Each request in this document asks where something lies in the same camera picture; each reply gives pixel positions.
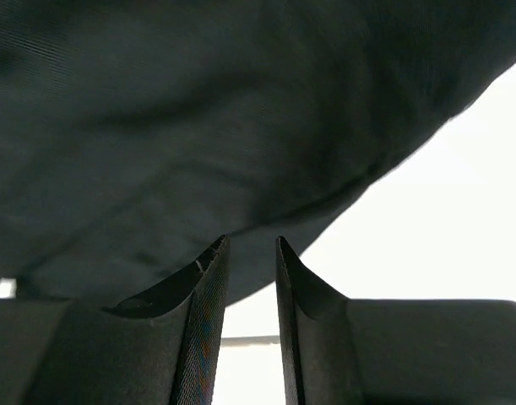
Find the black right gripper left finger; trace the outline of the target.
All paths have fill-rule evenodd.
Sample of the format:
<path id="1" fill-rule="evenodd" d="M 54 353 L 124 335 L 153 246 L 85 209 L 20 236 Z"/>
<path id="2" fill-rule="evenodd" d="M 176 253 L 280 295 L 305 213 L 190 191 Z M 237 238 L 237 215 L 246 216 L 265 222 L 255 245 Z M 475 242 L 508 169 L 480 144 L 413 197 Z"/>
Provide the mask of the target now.
<path id="1" fill-rule="evenodd" d="M 229 240 L 113 308 L 0 299 L 0 404 L 209 404 Z"/>

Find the black pleated skirt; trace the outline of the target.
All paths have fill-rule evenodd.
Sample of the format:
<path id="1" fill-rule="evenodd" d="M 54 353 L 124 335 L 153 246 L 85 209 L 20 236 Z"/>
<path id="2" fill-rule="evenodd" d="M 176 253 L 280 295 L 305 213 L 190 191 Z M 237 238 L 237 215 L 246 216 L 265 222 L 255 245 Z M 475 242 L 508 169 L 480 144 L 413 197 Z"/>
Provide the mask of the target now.
<path id="1" fill-rule="evenodd" d="M 110 306 L 231 236 L 274 281 L 516 63 L 516 1 L 0 1 L 0 278 Z"/>

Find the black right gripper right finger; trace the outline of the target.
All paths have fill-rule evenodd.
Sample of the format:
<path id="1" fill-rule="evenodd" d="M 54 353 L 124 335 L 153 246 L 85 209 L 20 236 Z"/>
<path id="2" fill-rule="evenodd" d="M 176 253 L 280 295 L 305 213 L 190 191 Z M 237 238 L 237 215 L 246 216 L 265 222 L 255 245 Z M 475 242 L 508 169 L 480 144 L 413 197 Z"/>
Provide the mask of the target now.
<path id="1" fill-rule="evenodd" d="M 358 300 L 276 246 L 289 404 L 516 404 L 516 303 Z"/>

